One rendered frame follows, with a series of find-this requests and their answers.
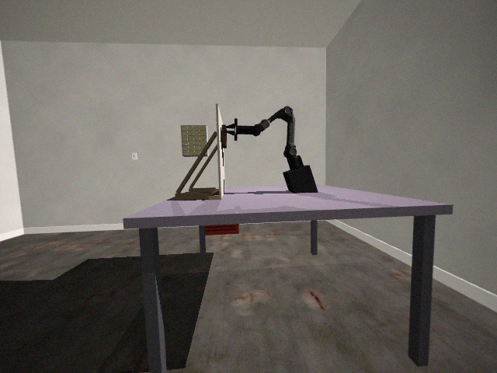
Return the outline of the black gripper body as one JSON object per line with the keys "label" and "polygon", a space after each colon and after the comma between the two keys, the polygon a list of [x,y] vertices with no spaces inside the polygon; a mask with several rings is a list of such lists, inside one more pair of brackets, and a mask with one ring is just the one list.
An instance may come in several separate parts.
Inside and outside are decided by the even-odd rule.
{"label": "black gripper body", "polygon": [[235,118],[235,127],[236,127],[235,141],[237,141],[237,134],[244,134],[244,126],[238,125],[238,119],[236,118]]}

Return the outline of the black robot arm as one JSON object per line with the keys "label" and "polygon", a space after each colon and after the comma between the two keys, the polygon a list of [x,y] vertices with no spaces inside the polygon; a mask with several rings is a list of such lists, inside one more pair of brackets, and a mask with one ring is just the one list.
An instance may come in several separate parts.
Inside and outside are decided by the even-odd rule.
{"label": "black robot arm", "polygon": [[[262,120],[259,124],[255,126],[244,126],[244,134],[253,134],[254,136],[260,135],[270,123],[276,118],[282,119],[287,122],[287,145],[283,155],[287,158],[290,170],[299,169],[303,167],[304,164],[299,155],[297,155],[296,145],[294,144],[294,133],[295,133],[295,118],[293,110],[289,106],[285,106],[283,109],[277,111],[268,120]],[[297,155],[297,156],[296,156]]]}

